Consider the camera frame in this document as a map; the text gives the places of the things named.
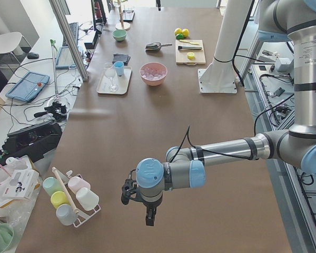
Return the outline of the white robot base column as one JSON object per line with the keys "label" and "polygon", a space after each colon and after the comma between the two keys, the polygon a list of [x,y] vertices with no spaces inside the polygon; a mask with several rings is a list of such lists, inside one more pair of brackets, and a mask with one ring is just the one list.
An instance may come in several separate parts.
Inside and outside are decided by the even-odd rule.
{"label": "white robot base column", "polygon": [[198,69],[201,93],[235,94],[237,92],[233,60],[253,5],[252,0],[228,1],[213,61],[206,69]]}

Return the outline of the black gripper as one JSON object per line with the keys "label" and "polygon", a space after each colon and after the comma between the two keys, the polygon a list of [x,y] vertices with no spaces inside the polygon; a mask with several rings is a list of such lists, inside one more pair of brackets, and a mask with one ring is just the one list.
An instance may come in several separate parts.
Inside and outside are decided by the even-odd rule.
{"label": "black gripper", "polygon": [[[133,172],[131,170],[125,179],[125,182],[122,186],[121,202],[124,205],[127,205],[130,200],[135,202],[143,202],[143,199],[140,194],[140,189],[137,187],[137,182],[132,178]],[[146,217],[145,223],[147,226],[154,226],[155,222],[155,208],[146,207]]]}

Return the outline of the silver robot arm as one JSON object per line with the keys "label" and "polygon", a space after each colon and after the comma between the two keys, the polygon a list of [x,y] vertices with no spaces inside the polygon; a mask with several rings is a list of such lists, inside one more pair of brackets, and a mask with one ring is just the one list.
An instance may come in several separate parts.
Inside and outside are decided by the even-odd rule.
{"label": "silver robot arm", "polygon": [[129,172],[121,202],[141,202],[145,222],[154,224],[163,192],[205,184],[205,167],[241,160],[279,159],[316,176],[316,1],[262,1],[258,37],[294,45],[294,124],[253,137],[172,147],[166,161],[146,158]]}

